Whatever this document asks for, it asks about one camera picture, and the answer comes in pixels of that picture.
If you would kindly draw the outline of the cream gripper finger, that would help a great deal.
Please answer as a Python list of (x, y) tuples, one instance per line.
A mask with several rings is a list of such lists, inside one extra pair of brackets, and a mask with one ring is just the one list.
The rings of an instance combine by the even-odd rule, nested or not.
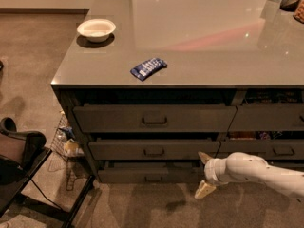
[(195, 193), (195, 199), (201, 200), (205, 198), (207, 195), (211, 194), (216, 190), (216, 186), (202, 180), (199, 184), (199, 187)]
[(200, 158), (200, 160), (201, 160), (201, 162), (202, 162), (203, 164), (206, 164), (206, 163), (208, 163), (210, 160), (212, 160), (212, 157), (209, 156), (208, 154), (204, 153), (204, 152), (199, 152), (198, 155), (199, 155), (199, 158)]

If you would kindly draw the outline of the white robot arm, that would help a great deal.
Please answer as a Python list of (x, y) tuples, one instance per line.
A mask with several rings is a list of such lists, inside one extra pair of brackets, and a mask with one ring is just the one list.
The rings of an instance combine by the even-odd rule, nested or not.
[(197, 200), (231, 182), (263, 183), (287, 197), (304, 199), (303, 172), (271, 166), (261, 157), (242, 152), (232, 153), (224, 159), (199, 152), (199, 157), (204, 164), (204, 179), (195, 193)]

